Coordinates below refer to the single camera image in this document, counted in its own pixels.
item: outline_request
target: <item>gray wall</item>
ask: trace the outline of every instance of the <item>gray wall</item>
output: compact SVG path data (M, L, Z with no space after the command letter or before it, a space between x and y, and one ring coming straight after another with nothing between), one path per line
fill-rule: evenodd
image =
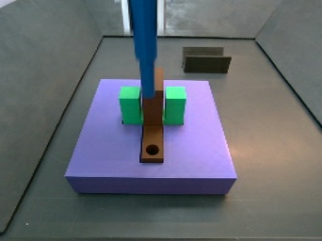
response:
M0 0L0 8L6 4L12 3L14 0Z
M82 0L105 36L122 36L120 3ZM255 39L280 0L165 1L165 36Z
M320 0L283 0L256 38L319 123L322 123L320 10Z
M8 4L0 33L2 232L101 35L80 0Z

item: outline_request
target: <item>table surface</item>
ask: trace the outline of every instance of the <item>table surface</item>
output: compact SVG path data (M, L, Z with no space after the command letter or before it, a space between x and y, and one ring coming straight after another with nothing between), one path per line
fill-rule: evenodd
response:
M228 74L184 74L183 47L225 48ZM225 196L73 192L64 172L98 80L136 79L130 39L104 39L2 237L322 237L322 135L252 40L160 39L164 79L208 80L239 176Z

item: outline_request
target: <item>green block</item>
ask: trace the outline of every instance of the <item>green block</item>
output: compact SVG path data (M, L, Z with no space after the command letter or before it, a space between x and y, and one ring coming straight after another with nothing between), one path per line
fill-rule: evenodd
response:
M143 124L140 113L140 87L121 87L117 99L122 124Z
M183 125L185 89L184 87L165 88L165 105L163 124Z

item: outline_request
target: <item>dark block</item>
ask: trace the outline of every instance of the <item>dark block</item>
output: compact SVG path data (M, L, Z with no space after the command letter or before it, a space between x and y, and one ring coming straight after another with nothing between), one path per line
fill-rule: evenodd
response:
M227 73L231 56L223 47L183 47L183 71Z
M184 72L227 73L231 56L185 56Z

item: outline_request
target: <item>purple base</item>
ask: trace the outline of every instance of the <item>purple base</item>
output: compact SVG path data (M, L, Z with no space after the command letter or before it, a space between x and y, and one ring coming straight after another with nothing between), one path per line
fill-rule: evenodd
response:
M78 193L225 194L236 173L207 81L185 87L183 126L164 126L164 163L139 162L141 126L122 125L120 87L139 80L100 80L65 178Z

